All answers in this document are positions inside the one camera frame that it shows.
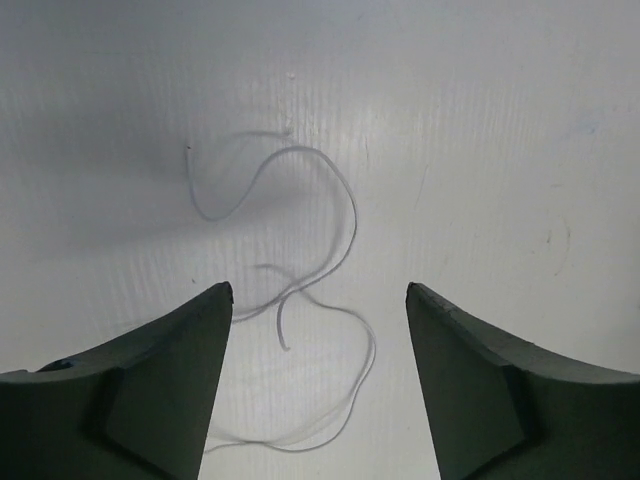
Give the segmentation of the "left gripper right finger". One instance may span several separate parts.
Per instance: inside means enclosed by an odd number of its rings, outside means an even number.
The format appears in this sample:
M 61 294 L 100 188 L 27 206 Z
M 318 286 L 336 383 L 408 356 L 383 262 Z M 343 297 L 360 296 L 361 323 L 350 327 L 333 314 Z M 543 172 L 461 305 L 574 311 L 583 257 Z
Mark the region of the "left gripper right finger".
M 406 312 L 444 479 L 635 479 L 639 378 L 553 353 L 412 283 Z

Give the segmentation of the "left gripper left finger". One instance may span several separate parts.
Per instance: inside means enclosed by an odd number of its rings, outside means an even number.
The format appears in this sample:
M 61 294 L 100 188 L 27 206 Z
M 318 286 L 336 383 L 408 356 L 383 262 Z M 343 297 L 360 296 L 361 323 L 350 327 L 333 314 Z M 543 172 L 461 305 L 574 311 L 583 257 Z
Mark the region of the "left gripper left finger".
M 97 347 L 3 373 L 2 477 L 197 478 L 233 303 L 219 283 Z

